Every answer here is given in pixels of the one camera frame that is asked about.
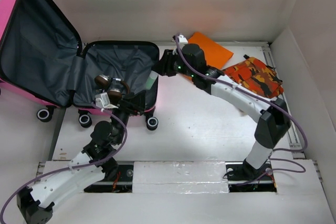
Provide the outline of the pink hard-shell suitcase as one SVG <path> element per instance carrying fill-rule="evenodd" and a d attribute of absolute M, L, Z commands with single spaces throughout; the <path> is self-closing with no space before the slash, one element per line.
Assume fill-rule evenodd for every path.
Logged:
<path fill-rule="evenodd" d="M 91 126 L 94 82 L 100 74 L 124 80 L 130 93 L 145 90 L 152 66 L 160 56 L 148 41 L 101 40 L 83 44 L 80 35 L 53 0 L 1 0 L 1 84 L 42 105 L 37 118 L 52 119 L 54 109 L 74 106 L 79 124 Z M 149 130 L 158 83 L 146 90 L 145 116 Z"/>

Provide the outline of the orange cloth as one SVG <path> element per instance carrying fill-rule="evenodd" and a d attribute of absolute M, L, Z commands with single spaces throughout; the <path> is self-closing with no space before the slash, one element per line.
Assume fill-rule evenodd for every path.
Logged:
<path fill-rule="evenodd" d="M 232 58 L 233 52 L 200 32 L 195 32 L 187 41 L 189 44 L 197 44 L 203 50 L 207 65 L 225 73 L 223 66 Z"/>

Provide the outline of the green tube white cap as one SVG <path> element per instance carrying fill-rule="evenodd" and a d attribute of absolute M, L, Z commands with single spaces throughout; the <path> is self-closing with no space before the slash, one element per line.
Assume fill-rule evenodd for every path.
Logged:
<path fill-rule="evenodd" d="M 150 75 L 148 76 L 148 79 L 145 83 L 144 88 L 146 90 L 150 90 L 152 88 L 152 86 L 154 85 L 155 81 L 157 80 L 157 78 L 158 78 L 158 73 L 156 73 L 154 71 L 151 71 Z"/>

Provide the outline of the orange camouflage garment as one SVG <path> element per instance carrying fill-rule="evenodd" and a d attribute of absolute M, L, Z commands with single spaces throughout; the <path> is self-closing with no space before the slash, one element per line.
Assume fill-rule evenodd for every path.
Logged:
<path fill-rule="evenodd" d="M 278 78 L 273 67 L 248 55 L 244 55 L 244 59 L 224 69 L 224 74 L 262 97 L 272 99 L 283 94 L 282 80 Z"/>

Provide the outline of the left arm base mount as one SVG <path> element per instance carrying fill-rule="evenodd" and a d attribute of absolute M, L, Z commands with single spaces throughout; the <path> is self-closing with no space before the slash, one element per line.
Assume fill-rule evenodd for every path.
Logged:
<path fill-rule="evenodd" d="M 85 193 L 132 193 L 134 163 L 122 162 L 112 178 L 105 177 L 84 189 Z"/>

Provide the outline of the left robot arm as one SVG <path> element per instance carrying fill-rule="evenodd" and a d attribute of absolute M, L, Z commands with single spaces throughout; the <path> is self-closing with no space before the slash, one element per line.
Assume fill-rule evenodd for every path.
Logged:
<path fill-rule="evenodd" d="M 98 122 L 90 142 L 66 167 L 43 174 L 40 183 L 32 181 L 16 194 L 17 206 L 26 223 L 47 223 L 56 207 L 102 179 L 112 180 L 117 175 L 119 153 L 128 137 L 127 123 L 131 115 L 145 109 L 146 91 L 124 95 L 116 104 L 107 93 L 95 97 L 92 107 L 106 113 L 109 121 Z"/>

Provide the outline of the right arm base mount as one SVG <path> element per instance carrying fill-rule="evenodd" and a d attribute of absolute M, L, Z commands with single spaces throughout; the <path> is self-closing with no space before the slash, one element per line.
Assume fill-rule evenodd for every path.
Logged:
<path fill-rule="evenodd" d="M 269 162 L 257 170 L 244 162 L 227 162 L 225 166 L 223 179 L 227 180 L 230 193 L 277 192 L 274 176 L 269 171 Z"/>

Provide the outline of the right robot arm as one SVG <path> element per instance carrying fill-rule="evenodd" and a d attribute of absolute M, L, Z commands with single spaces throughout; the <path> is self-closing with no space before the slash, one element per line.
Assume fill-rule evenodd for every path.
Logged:
<path fill-rule="evenodd" d="M 229 102 L 257 123 L 250 153 L 242 165 L 226 172 L 231 181 L 247 184 L 257 180 L 267 169 L 268 157 L 290 128 L 285 101 L 263 98 L 235 83 L 221 70 L 208 65 L 203 50 L 196 44 L 165 50 L 152 67 L 145 89 L 150 89 L 158 76 L 171 77 L 178 73 L 191 77 L 197 88 Z"/>

